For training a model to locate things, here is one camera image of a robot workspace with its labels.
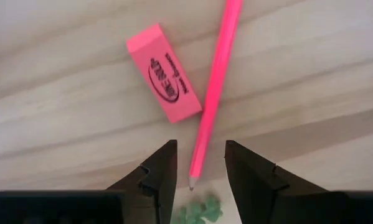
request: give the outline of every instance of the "wooden table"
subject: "wooden table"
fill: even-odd
[[[179,141],[175,207],[216,192],[224,143],[327,189],[373,189],[373,0],[245,0],[204,176],[125,40],[160,22],[203,100],[224,1],[0,0],[0,189],[104,189]]]

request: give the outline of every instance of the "pink pencil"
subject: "pink pencil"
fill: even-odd
[[[205,152],[210,141],[212,127],[217,114],[222,84],[224,83],[241,8],[242,0],[227,0],[226,2],[218,42],[215,48],[215,55],[212,61],[209,86],[205,95],[203,115],[199,133],[197,134],[191,169],[189,170],[190,190],[193,190],[202,172]]]

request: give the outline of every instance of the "pink eraser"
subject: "pink eraser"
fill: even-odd
[[[132,37],[126,45],[171,123],[202,110],[159,24]]]

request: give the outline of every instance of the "eraser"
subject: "eraser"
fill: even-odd
[[[132,37],[128,52],[171,123],[202,110],[159,24]]]

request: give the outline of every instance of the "light wooden surface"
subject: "light wooden surface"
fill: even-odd
[[[160,22],[202,100],[224,2],[0,0],[0,189],[104,189],[179,141],[125,40]],[[373,189],[373,0],[245,0],[204,176],[239,222],[224,141],[327,189]]]

